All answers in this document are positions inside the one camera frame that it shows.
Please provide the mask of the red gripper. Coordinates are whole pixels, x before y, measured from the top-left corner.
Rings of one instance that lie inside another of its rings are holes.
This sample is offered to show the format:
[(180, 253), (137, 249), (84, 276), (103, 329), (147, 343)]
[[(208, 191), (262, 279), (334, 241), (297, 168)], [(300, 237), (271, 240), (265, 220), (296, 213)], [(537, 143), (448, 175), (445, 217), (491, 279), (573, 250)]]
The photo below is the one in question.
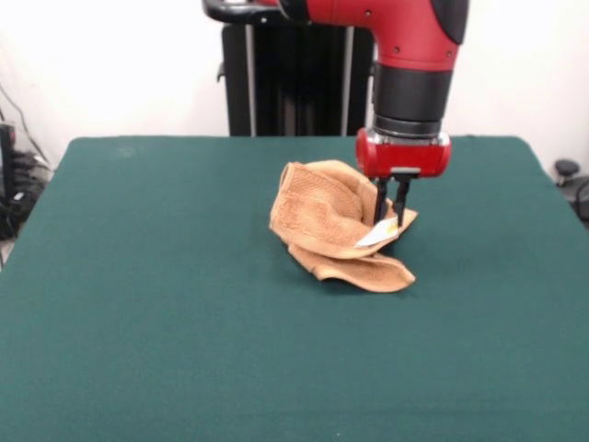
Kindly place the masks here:
[[(356, 136), (355, 155), (360, 171), (375, 179), (377, 190), (374, 224), (387, 213), (388, 179), (398, 174), (413, 174), (420, 178), (438, 177), (446, 170), (452, 152), (452, 141), (447, 133), (434, 138), (404, 138), (378, 133), (363, 128)], [(411, 177), (397, 177), (394, 212), (398, 226), (403, 227), (406, 200)]]

